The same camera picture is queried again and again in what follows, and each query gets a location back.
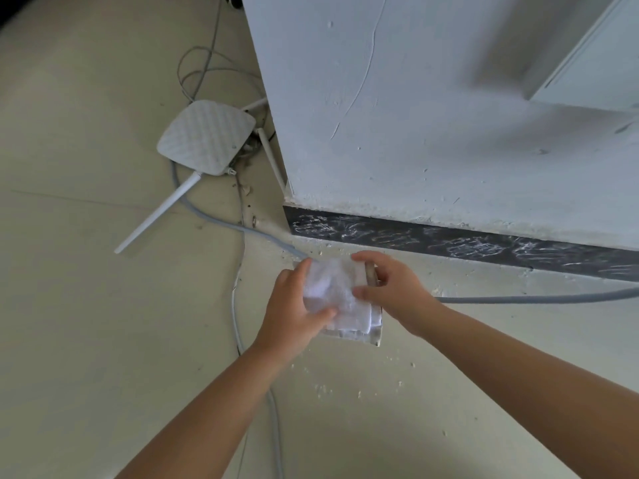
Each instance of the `cloth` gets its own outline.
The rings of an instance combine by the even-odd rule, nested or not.
[[[310,312],[337,308],[335,319],[326,328],[329,331],[368,334],[371,326],[381,325],[381,313],[373,313],[370,303],[353,297],[351,290],[357,285],[367,285],[363,262],[350,258],[313,260],[304,283],[304,305]]]

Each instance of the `person's left hand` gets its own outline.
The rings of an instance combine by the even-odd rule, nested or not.
[[[285,269],[277,276],[264,321],[251,345],[269,353],[282,365],[300,354],[337,314],[334,308],[316,314],[306,310],[302,295],[311,262],[306,258],[294,271]]]

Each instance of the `beige tile floor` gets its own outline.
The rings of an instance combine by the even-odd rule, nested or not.
[[[36,0],[0,32],[3,478],[112,478],[235,357],[229,293],[238,235],[175,206],[122,255],[112,253],[171,189],[155,143],[185,104],[176,62],[208,42],[214,7]],[[242,13],[225,7],[219,48],[258,70]],[[243,104],[251,90],[216,74],[203,96]],[[313,255],[355,249],[286,233],[263,155],[240,174],[252,188],[245,211],[259,228]],[[191,196],[236,220],[232,184],[206,178]],[[394,255],[448,295],[624,287]],[[246,342],[275,275],[291,264],[272,244],[247,239],[237,296]],[[635,301],[464,311],[639,390]],[[380,348],[318,338],[277,381],[288,477],[574,477],[430,346],[390,319],[384,326]],[[273,477],[265,409],[248,437],[242,467],[236,454],[227,477]]]

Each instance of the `person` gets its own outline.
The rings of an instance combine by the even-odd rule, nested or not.
[[[459,370],[582,478],[639,478],[639,394],[450,309],[411,269],[362,251],[380,287],[358,287]],[[254,343],[117,475],[117,479],[219,478],[277,375],[334,317],[302,301],[310,259],[276,279]]]

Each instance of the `forearm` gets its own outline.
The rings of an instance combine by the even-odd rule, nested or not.
[[[639,395],[444,306],[420,335],[582,477],[639,477]]]
[[[171,420],[117,479],[221,477],[281,368],[271,355],[249,348]]]

